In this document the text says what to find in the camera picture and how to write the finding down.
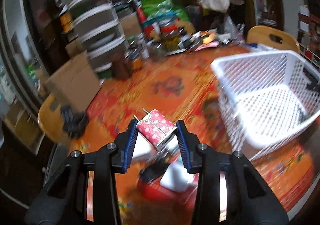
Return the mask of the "pink polka dot charger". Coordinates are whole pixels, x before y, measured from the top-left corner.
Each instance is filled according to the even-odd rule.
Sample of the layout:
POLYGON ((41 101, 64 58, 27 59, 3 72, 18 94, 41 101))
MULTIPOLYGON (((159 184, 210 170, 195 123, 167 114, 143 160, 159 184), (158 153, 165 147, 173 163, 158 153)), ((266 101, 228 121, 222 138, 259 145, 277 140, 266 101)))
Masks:
POLYGON ((138 132, 157 150, 161 151, 176 135, 177 126, 157 109, 146 111, 136 124, 138 132))

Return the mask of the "white perforated plastic basket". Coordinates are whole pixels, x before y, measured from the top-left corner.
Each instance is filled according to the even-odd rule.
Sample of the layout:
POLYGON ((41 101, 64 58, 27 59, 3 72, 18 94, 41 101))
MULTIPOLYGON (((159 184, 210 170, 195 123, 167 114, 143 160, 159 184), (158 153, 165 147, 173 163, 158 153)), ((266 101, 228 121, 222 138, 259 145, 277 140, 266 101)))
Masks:
POLYGON ((319 72, 289 50, 213 60, 219 111, 233 150, 250 161, 285 146, 319 117, 319 72))

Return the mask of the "white cube charger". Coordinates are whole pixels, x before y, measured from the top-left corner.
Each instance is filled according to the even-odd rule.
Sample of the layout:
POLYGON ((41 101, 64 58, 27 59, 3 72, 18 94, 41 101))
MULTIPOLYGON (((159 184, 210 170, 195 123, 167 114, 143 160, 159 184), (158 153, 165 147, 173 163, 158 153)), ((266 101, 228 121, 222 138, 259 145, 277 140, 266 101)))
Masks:
POLYGON ((190 174, 182 163, 182 159, 170 163, 159 184, 165 189, 174 192, 185 192, 191 187, 197 185, 198 177, 190 174))

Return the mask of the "red black object on table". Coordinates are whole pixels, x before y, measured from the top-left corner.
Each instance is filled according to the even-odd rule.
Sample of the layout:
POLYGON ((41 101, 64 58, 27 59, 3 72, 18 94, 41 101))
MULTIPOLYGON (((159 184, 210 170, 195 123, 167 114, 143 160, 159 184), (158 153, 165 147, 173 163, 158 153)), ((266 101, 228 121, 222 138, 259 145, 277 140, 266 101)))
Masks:
POLYGON ((155 202, 175 202, 180 205, 185 205, 188 201, 194 200, 197 185, 189 188, 185 192, 174 192, 169 189, 161 187, 159 182, 167 170, 170 163, 153 163, 147 168, 139 172, 139 179, 137 182, 137 188, 141 195, 151 201, 155 202))

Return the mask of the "black item on chair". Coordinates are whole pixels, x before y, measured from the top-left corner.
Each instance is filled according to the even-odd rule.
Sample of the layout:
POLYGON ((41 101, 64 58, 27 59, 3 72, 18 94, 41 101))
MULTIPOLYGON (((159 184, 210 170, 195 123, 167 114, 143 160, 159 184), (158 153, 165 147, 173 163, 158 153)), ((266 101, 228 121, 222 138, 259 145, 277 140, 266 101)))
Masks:
POLYGON ((74 113, 69 105, 65 105, 60 108, 60 113, 63 118, 62 130, 67 133, 70 139, 80 138, 89 123, 87 112, 74 113))

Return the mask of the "cardboard box on chair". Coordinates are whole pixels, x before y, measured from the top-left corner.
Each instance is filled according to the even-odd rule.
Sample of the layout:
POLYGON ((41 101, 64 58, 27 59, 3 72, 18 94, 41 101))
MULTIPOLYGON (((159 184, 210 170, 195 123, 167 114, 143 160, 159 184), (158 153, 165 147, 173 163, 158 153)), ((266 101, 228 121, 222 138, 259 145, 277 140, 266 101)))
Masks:
POLYGON ((46 89, 62 106, 71 106, 74 112, 86 111, 101 85, 93 72, 87 53, 68 60, 45 82, 46 89))

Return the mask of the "wooden chair left side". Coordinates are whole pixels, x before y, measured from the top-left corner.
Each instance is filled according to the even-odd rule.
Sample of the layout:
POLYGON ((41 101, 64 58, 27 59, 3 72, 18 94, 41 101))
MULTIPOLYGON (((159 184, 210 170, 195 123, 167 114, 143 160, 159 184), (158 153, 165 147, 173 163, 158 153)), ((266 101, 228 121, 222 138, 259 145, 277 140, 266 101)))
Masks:
POLYGON ((56 144, 65 143, 63 134, 63 119, 60 112, 60 103, 51 93, 41 105, 37 122, 45 135, 56 144))

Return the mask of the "wooden chair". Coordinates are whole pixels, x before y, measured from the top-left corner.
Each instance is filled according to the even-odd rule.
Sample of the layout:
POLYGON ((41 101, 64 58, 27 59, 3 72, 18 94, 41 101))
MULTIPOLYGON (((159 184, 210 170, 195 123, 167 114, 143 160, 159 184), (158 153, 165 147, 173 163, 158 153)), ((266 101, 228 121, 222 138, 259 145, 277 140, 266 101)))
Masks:
POLYGON ((290 34, 268 26, 254 26, 247 33, 248 44, 262 44, 300 53, 298 41, 290 34))
POLYGON ((41 105, 37 122, 45 135, 56 144, 65 143, 63 134, 63 119, 60 112, 60 103, 51 93, 41 105))

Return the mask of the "brown cardboard box background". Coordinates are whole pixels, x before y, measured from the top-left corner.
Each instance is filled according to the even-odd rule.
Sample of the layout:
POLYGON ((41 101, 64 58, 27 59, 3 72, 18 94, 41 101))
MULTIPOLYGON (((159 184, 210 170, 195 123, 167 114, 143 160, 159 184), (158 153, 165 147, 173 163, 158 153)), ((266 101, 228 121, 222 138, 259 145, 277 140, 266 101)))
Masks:
POLYGON ((125 16, 120 20, 120 25, 123 28, 125 37, 128 39, 132 36, 139 35, 143 33, 143 30, 140 25, 140 21, 136 12, 131 13, 128 16, 125 16))

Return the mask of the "wooden chair right side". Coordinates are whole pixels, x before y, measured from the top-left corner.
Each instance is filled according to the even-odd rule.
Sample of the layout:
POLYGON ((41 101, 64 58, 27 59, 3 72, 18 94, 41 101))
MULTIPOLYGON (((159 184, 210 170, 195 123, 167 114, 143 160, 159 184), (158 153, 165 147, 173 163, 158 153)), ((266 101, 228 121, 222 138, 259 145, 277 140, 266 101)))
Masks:
POLYGON ((298 41, 290 34, 268 26, 254 26, 247 33, 248 44, 262 44, 300 53, 298 41))

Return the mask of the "green shopping bag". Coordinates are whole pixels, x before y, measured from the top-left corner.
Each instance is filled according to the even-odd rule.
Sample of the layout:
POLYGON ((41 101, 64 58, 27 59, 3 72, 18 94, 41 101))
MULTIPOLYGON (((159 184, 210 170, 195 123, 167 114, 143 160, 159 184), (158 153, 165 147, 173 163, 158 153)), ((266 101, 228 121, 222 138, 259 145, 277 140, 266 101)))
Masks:
POLYGON ((180 20, 190 21, 181 0, 142 0, 141 5, 148 19, 174 13, 180 20))

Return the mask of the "white plastic drawer tower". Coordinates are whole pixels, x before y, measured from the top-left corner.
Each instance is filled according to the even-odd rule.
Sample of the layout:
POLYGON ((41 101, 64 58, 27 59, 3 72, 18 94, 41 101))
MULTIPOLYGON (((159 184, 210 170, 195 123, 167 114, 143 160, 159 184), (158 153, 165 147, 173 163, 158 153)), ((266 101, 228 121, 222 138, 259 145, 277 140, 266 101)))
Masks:
POLYGON ((61 0, 95 73, 127 55, 129 44, 112 0, 61 0))

